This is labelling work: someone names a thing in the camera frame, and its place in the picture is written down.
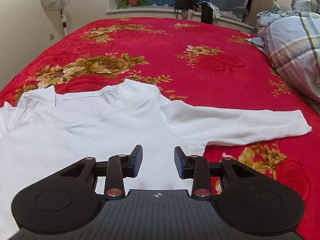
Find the white long-sleeve shirt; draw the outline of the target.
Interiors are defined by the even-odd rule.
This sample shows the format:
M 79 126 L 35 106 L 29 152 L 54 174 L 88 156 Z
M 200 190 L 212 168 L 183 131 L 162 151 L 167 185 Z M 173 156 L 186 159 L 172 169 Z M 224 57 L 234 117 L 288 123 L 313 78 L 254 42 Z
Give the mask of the white long-sleeve shirt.
M 18 228 L 11 202 L 27 186 L 93 156 L 98 161 L 143 148 L 135 179 L 125 188 L 191 188 L 174 164 L 174 149 L 203 155 L 206 146 L 240 146 L 311 132 L 301 111 L 249 111 L 191 106 L 137 81 L 98 91 L 57 94 L 54 87 L 22 94 L 1 107 L 1 239 Z

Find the red floral bed blanket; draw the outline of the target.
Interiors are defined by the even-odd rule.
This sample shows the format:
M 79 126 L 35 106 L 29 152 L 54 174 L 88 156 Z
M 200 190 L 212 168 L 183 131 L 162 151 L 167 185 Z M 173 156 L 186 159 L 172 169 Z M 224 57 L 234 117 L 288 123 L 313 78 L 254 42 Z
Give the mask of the red floral bed blanket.
M 268 57 L 233 29 L 173 18 L 103 19 L 41 53 L 1 91 L 1 107 L 23 93 L 93 92 L 125 80 L 154 85 L 191 106 L 302 112 L 311 132 L 240 146 L 208 145 L 201 155 L 230 157 L 295 190 L 305 211 L 304 239 L 319 239 L 319 114 L 272 68 Z

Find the plaid grey quilt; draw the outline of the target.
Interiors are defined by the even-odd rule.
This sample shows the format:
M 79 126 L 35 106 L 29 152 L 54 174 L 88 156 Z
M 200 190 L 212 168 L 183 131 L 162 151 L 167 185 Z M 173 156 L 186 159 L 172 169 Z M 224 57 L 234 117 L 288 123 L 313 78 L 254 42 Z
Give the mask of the plaid grey quilt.
M 319 102 L 319 0 L 292 0 L 291 10 L 258 15 L 251 42 L 292 87 Z

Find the black bag on sill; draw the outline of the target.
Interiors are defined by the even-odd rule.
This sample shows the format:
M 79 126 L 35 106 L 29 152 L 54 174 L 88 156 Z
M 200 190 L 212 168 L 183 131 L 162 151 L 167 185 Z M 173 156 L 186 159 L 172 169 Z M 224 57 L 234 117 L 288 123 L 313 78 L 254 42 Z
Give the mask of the black bag on sill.
M 175 0 L 174 13 L 178 19 L 178 11 L 199 10 L 200 6 L 195 0 Z

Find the clear plastic storage bin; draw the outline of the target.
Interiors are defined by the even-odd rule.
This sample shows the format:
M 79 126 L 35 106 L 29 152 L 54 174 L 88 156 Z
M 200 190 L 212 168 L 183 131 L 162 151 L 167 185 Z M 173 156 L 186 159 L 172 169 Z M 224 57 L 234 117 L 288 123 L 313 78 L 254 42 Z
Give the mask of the clear plastic storage bin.
M 209 0 L 210 3 L 218 7 L 222 17 L 238 22 L 242 22 L 244 19 L 248 1 L 249 0 Z

